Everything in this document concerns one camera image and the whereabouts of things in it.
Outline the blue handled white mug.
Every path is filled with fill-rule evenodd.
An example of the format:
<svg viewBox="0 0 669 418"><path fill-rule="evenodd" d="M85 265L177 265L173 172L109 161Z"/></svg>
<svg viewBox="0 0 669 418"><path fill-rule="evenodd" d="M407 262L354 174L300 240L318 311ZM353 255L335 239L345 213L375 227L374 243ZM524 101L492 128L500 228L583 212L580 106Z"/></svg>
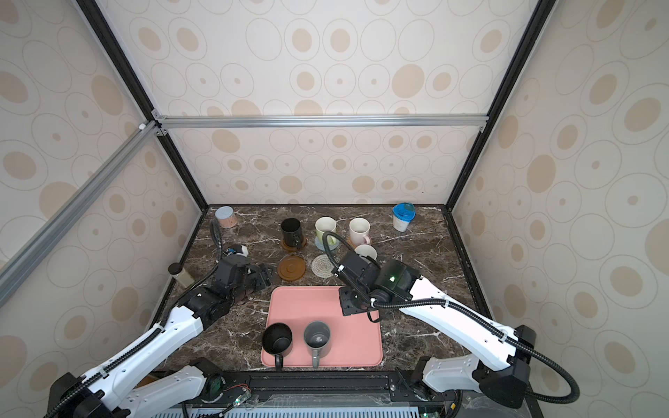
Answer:
<svg viewBox="0 0 669 418"><path fill-rule="evenodd" d="M374 247L372 247L371 245L362 244L355 248L355 252L362 257L368 257L373 259L374 261L377 260L376 249L374 249Z"/></svg>

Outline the green handled white mug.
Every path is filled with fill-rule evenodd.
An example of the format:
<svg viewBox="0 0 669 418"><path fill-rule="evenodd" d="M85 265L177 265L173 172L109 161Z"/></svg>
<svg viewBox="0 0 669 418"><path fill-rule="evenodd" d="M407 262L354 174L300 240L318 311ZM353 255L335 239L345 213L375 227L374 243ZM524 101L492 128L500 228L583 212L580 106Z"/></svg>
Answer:
<svg viewBox="0 0 669 418"><path fill-rule="evenodd" d="M335 232L336 231L336 221L331 218L331 217L321 217L320 219L317 219L315 222L315 232L316 235L322 240L323 244L323 235L324 233L327 232Z"/></svg>

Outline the grey felt round coaster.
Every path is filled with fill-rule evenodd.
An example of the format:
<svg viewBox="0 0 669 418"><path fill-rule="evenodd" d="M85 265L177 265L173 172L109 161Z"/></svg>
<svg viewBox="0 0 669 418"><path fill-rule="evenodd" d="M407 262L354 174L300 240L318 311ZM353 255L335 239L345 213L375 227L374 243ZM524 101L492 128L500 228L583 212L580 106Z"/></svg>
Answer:
<svg viewBox="0 0 669 418"><path fill-rule="evenodd" d="M319 251L324 252L324 245L322 244L322 240L318 236L315 236L315 246Z"/></svg>

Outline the pink handled white mug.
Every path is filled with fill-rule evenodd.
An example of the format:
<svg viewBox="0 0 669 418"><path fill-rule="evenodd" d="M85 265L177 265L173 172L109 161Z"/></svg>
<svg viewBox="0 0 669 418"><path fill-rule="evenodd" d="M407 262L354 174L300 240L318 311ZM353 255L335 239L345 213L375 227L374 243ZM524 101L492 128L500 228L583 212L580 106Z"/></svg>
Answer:
<svg viewBox="0 0 669 418"><path fill-rule="evenodd" d="M348 226L348 240L353 247L360 245L370 245L370 228L371 225L367 219L355 218L352 219Z"/></svg>

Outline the black mug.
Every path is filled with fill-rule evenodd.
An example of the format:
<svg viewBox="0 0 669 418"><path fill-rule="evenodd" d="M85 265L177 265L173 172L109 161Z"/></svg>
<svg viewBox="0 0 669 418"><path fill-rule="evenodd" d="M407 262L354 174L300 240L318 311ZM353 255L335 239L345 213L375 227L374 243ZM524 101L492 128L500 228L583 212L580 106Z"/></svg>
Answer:
<svg viewBox="0 0 669 418"><path fill-rule="evenodd" d="M293 333L285 323L275 323L266 328L261 339L263 350L272 355L275 369L283 369L285 358L290 354L293 346Z"/></svg>
<svg viewBox="0 0 669 418"><path fill-rule="evenodd" d="M299 219L284 219L280 223L280 229L282 230L282 240L285 240L291 247L299 245L304 238Z"/></svg>

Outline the dark brown wooden coaster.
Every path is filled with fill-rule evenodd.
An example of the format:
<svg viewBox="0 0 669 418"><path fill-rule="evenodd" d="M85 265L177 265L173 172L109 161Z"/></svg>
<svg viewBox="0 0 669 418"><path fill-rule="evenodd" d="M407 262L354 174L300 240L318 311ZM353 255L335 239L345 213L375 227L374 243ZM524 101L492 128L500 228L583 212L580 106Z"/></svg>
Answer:
<svg viewBox="0 0 669 418"><path fill-rule="evenodd" d="M282 240L280 242L280 246L282 247L283 250L289 252L289 253L296 253L302 251L306 246L308 245L308 240L306 238L303 238L301 243L295 247L291 247L285 240Z"/></svg>

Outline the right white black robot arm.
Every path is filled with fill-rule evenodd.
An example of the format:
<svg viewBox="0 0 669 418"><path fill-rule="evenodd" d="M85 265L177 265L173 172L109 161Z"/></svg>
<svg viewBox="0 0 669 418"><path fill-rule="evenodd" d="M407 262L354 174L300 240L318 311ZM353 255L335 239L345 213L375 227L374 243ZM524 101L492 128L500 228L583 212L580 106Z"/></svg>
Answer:
<svg viewBox="0 0 669 418"><path fill-rule="evenodd" d="M336 275L373 310L398 310L425 322L470 351L465 357L450 360L428 360L422 371L422 382L435 392L468 390L486 395L511 409L533 398L552 404L570 404L580 398L576 380L549 357L536 351L521 338L516 329L489 320L456 301L421 276L411 283L407 293L398 299L367 292L360 280L347 273ZM542 362L561 376L570 388L567 395L544 395L529 385L531 358Z"/></svg>

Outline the light brown wooden coaster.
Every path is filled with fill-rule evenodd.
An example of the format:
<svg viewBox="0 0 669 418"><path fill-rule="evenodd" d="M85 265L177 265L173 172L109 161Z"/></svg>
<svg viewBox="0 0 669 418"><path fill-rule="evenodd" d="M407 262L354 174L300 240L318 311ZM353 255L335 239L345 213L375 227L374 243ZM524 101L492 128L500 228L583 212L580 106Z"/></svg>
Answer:
<svg viewBox="0 0 669 418"><path fill-rule="evenodd" d="M294 282L301 279L306 273L306 262L302 257L291 255L285 257L277 265L277 274L287 282Z"/></svg>

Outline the grey mug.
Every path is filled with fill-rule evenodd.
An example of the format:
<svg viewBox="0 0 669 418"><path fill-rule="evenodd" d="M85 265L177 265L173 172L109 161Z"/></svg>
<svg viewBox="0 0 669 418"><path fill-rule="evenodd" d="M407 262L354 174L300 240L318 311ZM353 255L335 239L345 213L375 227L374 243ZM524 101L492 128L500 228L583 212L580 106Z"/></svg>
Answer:
<svg viewBox="0 0 669 418"><path fill-rule="evenodd" d="M321 360L331 349L331 331L325 322L311 322L305 328L303 339L310 354L312 367L318 369Z"/></svg>

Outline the woven rattan round coaster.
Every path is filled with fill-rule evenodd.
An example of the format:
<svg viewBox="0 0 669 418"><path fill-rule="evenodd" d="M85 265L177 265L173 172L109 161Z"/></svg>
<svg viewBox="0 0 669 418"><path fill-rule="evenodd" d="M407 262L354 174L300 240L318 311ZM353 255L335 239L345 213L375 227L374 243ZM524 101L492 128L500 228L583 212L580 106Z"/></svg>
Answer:
<svg viewBox="0 0 669 418"><path fill-rule="evenodd" d="M360 247L360 244L356 244L355 242L353 242L353 240L351 240L350 237L347 238L347 243L348 243L351 247L353 247L353 249L356 249L357 247ZM372 245L372 240L371 240L371 238L369 238L369 237L364 237L364 238L363 238L362 245L371 246L371 245Z"/></svg>

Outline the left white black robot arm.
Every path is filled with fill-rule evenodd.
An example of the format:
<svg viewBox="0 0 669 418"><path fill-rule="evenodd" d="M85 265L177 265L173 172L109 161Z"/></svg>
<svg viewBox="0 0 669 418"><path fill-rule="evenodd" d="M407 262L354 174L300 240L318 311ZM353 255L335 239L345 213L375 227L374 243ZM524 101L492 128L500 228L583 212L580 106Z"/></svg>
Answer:
<svg viewBox="0 0 669 418"><path fill-rule="evenodd" d="M66 373L52 384L47 417L132 417L131 392L173 352L227 315L233 306L273 284L266 264L218 263L179 296L136 341L80 377Z"/></svg>

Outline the white woven round coaster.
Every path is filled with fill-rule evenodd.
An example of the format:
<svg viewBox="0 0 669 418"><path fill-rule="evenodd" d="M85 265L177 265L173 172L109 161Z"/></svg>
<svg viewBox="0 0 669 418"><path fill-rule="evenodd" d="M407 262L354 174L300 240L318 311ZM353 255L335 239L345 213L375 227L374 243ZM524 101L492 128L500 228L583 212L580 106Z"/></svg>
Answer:
<svg viewBox="0 0 669 418"><path fill-rule="evenodd" d="M333 275L334 265L330 262L326 254L319 255L313 259L311 264L312 272L319 278L329 278Z"/></svg>

